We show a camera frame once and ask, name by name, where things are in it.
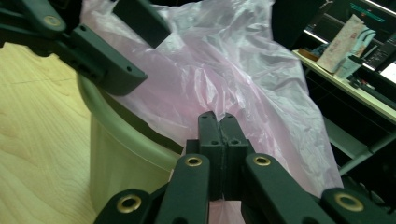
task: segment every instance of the shelf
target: shelf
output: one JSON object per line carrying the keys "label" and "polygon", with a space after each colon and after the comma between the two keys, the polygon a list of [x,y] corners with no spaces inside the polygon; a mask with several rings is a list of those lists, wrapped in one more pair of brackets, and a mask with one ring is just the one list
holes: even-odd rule
{"label": "shelf", "polygon": [[368,151],[369,148],[358,139],[338,127],[329,119],[324,117],[323,119],[330,142],[344,152],[350,159],[355,159],[362,152]]}

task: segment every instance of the black bracket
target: black bracket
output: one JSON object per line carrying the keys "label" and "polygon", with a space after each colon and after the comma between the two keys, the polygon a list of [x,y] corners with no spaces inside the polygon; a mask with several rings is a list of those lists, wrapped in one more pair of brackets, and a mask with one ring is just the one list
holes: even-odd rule
{"label": "black bracket", "polygon": [[115,195],[95,223],[202,224],[209,202],[241,201],[250,224],[391,223],[375,204],[347,189],[305,192],[273,157],[255,153],[235,116],[198,118],[199,140],[187,141],[170,182],[148,195],[135,189]]}
{"label": "black bracket", "polygon": [[[129,24],[151,46],[157,47],[170,34],[166,23],[146,1],[120,0],[119,4],[116,8],[124,7],[118,9],[123,13],[140,8],[140,21]],[[133,91],[147,78],[88,26],[81,24],[66,32],[66,22],[48,0],[0,0],[0,47],[5,42],[27,46],[43,57],[55,53],[80,75],[114,95]]]}

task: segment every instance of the translucent plastic bag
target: translucent plastic bag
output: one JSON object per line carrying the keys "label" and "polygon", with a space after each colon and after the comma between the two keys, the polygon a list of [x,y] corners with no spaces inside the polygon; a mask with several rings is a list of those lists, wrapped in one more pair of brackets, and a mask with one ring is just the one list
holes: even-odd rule
{"label": "translucent plastic bag", "polygon": [[148,74],[115,99],[153,130],[183,146],[198,137],[200,114],[227,112],[255,150],[277,158],[306,191],[342,186],[300,61],[272,41],[272,0],[155,6],[173,32],[156,49],[111,14],[114,4],[84,0],[82,21]]}

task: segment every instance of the metal grommet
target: metal grommet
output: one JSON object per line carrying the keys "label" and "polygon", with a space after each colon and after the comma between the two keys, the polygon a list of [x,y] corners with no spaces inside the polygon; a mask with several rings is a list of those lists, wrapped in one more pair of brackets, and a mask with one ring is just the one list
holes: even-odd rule
{"label": "metal grommet", "polygon": [[128,194],[119,199],[117,209],[121,213],[131,213],[137,210],[141,204],[142,200],[137,195]]}
{"label": "metal grommet", "polygon": [[267,166],[267,165],[271,164],[270,159],[268,159],[264,156],[255,157],[253,161],[254,161],[254,163],[256,163],[260,166]]}
{"label": "metal grommet", "polygon": [[189,157],[186,159],[186,164],[188,166],[199,166],[202,164],[202,160],[198,157]]}
{"label": "metal grommet", "polygon": [[61,21],[54,16],[44,17],[44,22],[50,26],[60,26],[61,25]]}
{"label": "metal grommet", "polygon": [[[341,207],[345,208],[346,210],[352,212],[361,212],[364,209],[363,203],[359,201],[359,199],[353,197],[352,195],[345,194],[345,193],[336,193],[334,195],[335,201]],[[351,203],[345,203],[343,199],[349,200]]]}

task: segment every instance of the wooden table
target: wooden table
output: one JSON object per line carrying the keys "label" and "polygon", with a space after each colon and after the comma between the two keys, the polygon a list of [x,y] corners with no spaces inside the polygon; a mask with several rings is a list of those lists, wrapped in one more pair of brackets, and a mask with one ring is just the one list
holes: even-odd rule
{"label": "wooden table", "polygon": [[90,112],[56,56],[0,49],[0,223],[93,223]]}

